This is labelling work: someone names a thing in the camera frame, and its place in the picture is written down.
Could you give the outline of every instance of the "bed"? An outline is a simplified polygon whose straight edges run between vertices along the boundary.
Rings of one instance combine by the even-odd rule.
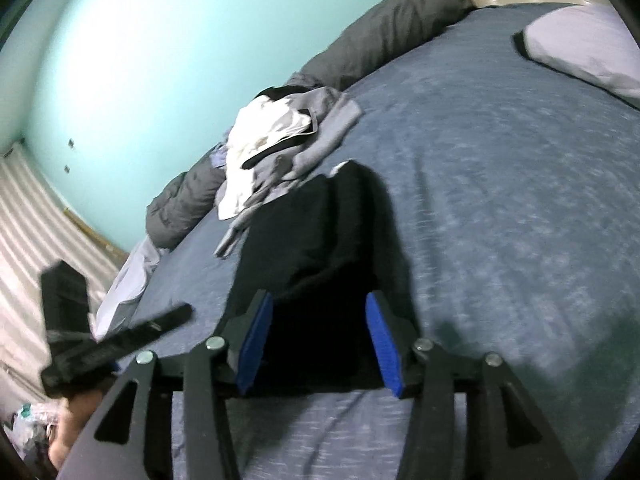
[[[512,35],[567,3],[474,0],[442,35],[356,83],[364,111],[314,173],[353,159],[384,181],[422,333],[507,359],[581,479],[603,479],[640,424],[640,111],[517,54]],[[182,301],[153,349],[209,336],[238,264],[215,211],[160,261],[126,323]],[[411,400],[386,390],[230,400],[245,479],[394,478]],[[174,398],[174,470],[186,478]]]

